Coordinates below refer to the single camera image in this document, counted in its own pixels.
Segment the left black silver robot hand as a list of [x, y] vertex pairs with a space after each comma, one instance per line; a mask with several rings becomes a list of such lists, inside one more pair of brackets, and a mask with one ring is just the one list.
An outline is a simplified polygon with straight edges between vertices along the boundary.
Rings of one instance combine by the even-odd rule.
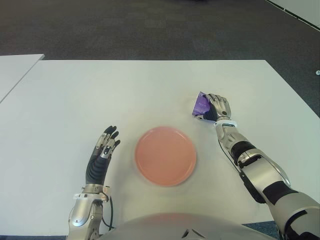
[[98, 138], [85, 172], [85, 184], [103, 185], [115, 148], [120, 144], [116, 126], [109, 126]]

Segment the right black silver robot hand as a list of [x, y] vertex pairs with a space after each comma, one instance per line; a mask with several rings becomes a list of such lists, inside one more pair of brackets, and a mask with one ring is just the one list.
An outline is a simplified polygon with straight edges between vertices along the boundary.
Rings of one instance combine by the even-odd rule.
[[217, 122], [231, 120], [231, 109], [226, 98], [200, 92], [195, 101], [192, 116], [199, 120]]

